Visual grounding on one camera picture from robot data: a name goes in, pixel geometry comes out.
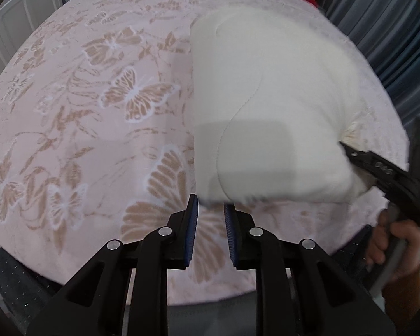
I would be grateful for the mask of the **person's right hand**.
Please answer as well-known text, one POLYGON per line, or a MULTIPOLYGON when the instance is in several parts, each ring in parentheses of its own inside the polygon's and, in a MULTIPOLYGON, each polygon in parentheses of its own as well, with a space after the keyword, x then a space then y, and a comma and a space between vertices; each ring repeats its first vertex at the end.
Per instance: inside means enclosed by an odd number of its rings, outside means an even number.
POLYGON ((388 234, 393 234, 406 242, 406 250, 398 267, 390 277, 389 284, 400 278, 413 274, 420 269, 420 228, 412 220, 390 223, 388 210, 383 209, 377 225, 372 231, 365 259, 368 265, 383 264, 385 251, 388 248, 388 234))

